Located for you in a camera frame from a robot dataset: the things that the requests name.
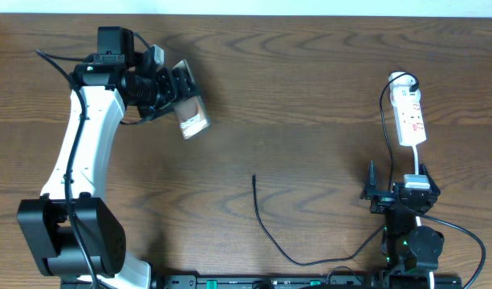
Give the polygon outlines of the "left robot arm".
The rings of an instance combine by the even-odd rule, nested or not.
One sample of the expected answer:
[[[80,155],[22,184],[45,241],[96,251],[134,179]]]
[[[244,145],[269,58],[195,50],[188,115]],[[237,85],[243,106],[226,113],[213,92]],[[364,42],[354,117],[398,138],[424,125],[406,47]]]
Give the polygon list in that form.
[[[164,64],[156,45],[136,50],[139,35],[102,26],[97,50],[65,74],[71,112],[55,167],[39,197],[20,202],[17,221],[42,275],[68,288],[162,288],[152,266],[127,251],[122,225],[106,204],[116,130],[128,107],[139,123],[174,113],[185,139],[209,127],[201,91],[185,60]]]

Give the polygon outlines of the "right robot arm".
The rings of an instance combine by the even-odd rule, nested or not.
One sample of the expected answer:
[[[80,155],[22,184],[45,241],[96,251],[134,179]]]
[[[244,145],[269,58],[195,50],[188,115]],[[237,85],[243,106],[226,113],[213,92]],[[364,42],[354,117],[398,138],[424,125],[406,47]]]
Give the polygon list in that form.
[[[384,215],[382,253],[387,266],[372,281],[383,288],[433,288],[433,272],[445,237],[418,220],[437,201],[441,191],[424,164],[418,174],[406,174],[389,191],[377,189],[376,170],[368,166],[360,197],[371,202],[370,212]]]

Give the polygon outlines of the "Galaxy S25 Ultra smartphone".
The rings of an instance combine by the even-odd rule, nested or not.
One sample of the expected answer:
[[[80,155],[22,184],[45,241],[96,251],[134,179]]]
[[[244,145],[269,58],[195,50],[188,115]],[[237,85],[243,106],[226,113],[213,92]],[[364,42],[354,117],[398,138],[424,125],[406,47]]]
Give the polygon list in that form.
[[[186,59],[174,66],[180,99],[174,105],[177,119],[184,140],[192,140],[210,127],[210,119],[202,99],[201,89],[197,86],[193,73]]]

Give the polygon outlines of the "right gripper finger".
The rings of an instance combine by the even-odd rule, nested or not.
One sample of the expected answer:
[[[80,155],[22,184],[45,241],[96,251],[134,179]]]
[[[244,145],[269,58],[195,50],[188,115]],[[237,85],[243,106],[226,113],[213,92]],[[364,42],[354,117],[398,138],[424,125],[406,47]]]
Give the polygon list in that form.
[[[427,177],[431,189],[437,188],[436,182],[431,178],[429,171],[424,163],[419,164],[419,174]]]
[[[376,169],[373,161],[370,161],[368,166],[368,177],[365,183],[365,190],[367,193],[376,192],[377,182],[376,182]]]

